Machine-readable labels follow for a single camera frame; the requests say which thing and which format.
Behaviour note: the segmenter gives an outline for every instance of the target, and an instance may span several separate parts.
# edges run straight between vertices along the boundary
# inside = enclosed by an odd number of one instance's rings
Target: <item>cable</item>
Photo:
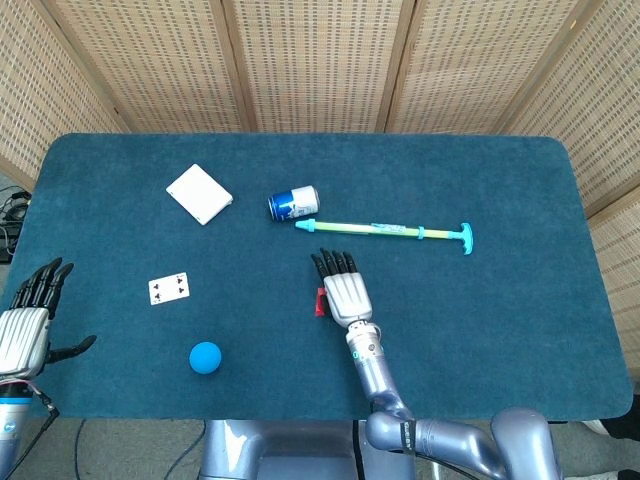
[[[200,435],[198,435],[198,438],[196,438],[193,443],[191,445],[189,445],[189,448],[187,448],[184,452],[182,452],[180,454],[180,456],[176,459],[175,462],[173,462],[173,465],[171,465],[171,467],[169,467],[169,470],[167,470],[166,475],[164,476],[164,480],[169,480],[169,475],[171,475],[171,473],[175,470],[175,468],[178,466],[178,464],[182,461],[182,459],[184,457],[186,457],[187,455],[189,455],[189,453],[191,453],[191,451],[196,448],[196,446],[198,445],[198,443],[200,443],[200,440],[202,440],[202,438],[204,437],[205,432],[207,431],[207,422],[206,421],[202,421],[202,432],[200,432]]]
[[[78,431],[76,432],[76,441],[73,445],[73,466],[76,470],[76,480],[80,480],[80,470],[78,469],[78,445],[80,444],[80,433],[82,433],[82,428],[84,424],[87,423],[87,419],[83,418],[78,426]]]
[[[24,189],[11,194],[5,199],[4,203],[0,207],[0,229],[4,235],[5,245],[4,248],[0,247],[0,251],[5,251],[4,256],[5,263],[11,263],[11,257],[15,253],[16,246],[18,245],[18,238],[22,231],[22,225],[29,208],[31,194]]]
[[[451,465],[450,463],[444,462],[442,460],[438,460],[437,458],[433,458],[428,455],[423,455],[422,453],[417,453],[416,455],[425,460],[429,460],[430,462],[437,463],[438,465],[442,465],[443,467],[448,468],[449,470],[459,473],[463,477],[470,478],[471,480],[480,480],[479,477],[476,477],[475,475],[471,475],[470,473],[467,473],[461,468]]]

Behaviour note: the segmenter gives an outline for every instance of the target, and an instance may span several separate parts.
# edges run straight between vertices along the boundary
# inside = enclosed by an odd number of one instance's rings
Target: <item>white box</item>
[[[167,187],[167,193],[182,205],[201,225],[206,225],[233,197],[197,164]]]

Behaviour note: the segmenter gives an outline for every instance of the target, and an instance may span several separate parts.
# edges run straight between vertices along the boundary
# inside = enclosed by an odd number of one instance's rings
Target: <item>red object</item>
[[[326,315],[324,311],[325,298],[327,298],[327,292],[324,287],[318,288],[318,293],[316,293],[316,317],[324,317]]]

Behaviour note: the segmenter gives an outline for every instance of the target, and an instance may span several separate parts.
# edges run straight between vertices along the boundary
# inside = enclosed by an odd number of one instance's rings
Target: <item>white card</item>
[[[167,192],[200,225],[205,225],[233,201],[231,194],[195,163],[167,187]]]
[[[168,277],[156,278],[149,282],[151,305],[170,302],[189,296],[189,281],[186,273],[176,273]]]

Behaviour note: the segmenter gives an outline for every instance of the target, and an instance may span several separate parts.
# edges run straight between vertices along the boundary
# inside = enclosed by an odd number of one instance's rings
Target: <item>floor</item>
[[[11,182],[0,175],[0,189]],[[4,202],[7,192],[0,192]],[[0,292],[9,268],[0,265]],[[42,419],[29,423],[26,437],[35,435]],[[202,430],[198,420],[88,420],[77,438],[80,419],[60,418],[12,477],[15,480],[163,479],[176,459]],[[487,422],[474,422],[487,429]],[[631,468],[640,471],[640,442],[599,436],[582,424],[552,426],[560,463],[567,476],[586,476]],[[200,442],[169,479],[195,479],[200,465]],[[76,475],[74,456],[77,455]],[[456,479],[429,462],[418,461],[418,478]]]

